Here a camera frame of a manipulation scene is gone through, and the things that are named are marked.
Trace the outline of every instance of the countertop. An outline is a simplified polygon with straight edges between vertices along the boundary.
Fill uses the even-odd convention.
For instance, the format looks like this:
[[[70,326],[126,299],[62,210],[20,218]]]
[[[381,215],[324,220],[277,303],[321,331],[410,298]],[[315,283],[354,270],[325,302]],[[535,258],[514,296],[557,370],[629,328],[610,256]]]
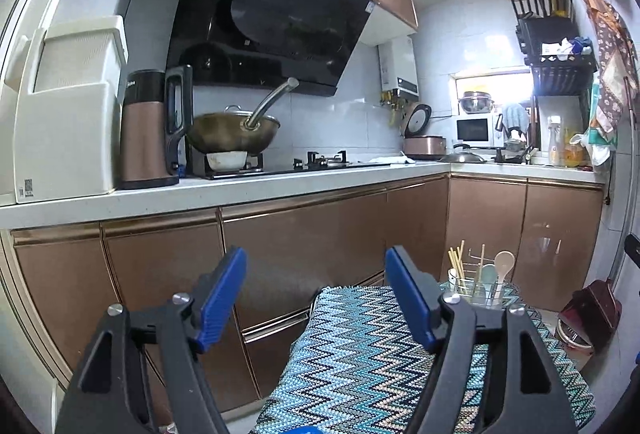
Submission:
[[[106,195],[0,207],[0,228],[56,226],[222,207],[449,172],[590,184],[603,184],[606,181],[603,176],[596,173],[575,169],[495,163],[451,165],[428,161],[411,165],[381,165],[214,181],[181,179],[178,185],[172,187],[115,191]]]

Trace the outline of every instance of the window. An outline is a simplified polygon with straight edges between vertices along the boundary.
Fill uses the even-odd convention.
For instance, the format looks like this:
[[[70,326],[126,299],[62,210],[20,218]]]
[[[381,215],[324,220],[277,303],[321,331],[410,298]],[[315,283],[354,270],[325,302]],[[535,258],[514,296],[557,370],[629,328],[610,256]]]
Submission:
[[[494,107],[501,107],[507,103],[520,103],[523,107],[531,106],[531,94],[533,93],[533,77],[529,70],[500,71],[494,74],[476,74],[467,76],[464,74],[453,75],[452,105],[454,114],[461,114],[462,109],[457,100],[462,98],[468,90],[487,92],[494,100]]]

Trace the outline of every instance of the white microwave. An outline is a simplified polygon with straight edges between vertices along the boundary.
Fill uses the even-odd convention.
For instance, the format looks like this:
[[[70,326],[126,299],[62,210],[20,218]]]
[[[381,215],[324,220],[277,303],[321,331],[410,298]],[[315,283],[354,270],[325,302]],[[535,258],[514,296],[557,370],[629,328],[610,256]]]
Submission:
[[[502,114],[464,114],[454,116],[454,144],[470,147],[504,147]]]

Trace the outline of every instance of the wok handle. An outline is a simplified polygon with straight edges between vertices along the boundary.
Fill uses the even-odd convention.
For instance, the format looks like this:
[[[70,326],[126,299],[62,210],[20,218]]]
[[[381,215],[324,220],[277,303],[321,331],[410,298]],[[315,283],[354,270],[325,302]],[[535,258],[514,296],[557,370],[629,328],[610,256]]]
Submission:
[[[182,120],[180,127],[175,125],[174,103],[166,103],[166,171],[173,175],[178,169],[178,143],[182,137],[193,125],[193,69],[191,65],[183,65],[169,69],[165,74],[164,80],[164,99],[175,99],[175,79],[179,78],[180,82],[180,108]]]
[[[287,78],[286,82],[273,89],[267,97],[260,102],[260,105],[256,107],[254,113],[245,120],[244,126],[249,130],[256,130],[258,128],[260,118],[266,114],[271,105],[276,103],[282,96],[291,92],[299,85],[300,82],[295,78]]]

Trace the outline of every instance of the range hood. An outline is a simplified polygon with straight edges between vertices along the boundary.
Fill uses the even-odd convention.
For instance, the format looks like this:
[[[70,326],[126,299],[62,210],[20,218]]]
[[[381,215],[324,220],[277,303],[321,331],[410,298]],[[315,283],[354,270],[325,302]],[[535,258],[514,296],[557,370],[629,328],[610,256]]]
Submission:
[[[333,96],[373,10],[369,0],[179,0],[167,68],[189,64],[198,85]]]

